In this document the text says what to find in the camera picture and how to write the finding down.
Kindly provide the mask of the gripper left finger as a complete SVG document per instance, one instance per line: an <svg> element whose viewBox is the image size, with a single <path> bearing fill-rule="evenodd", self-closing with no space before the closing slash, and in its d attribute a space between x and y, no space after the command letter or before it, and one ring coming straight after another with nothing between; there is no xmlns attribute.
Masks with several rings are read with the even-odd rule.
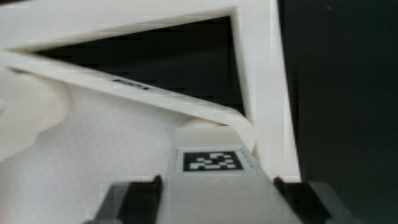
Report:
<svg viewBox="0 0 398 224"><path fill-rule="evenodd" d="M151 181L114 184L85 224L156 224L162 191L160 175Z"/></svg>

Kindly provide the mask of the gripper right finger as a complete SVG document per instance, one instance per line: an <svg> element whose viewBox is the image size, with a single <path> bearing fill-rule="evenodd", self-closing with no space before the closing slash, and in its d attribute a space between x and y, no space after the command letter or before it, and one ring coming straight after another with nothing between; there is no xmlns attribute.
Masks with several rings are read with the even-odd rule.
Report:
<svg viewBox="0 0 398 224"><path fill-rule="evenodd" d="M273 185L302 224L355 224L352 212L325 182L286 182L277 177Z"/></svg>

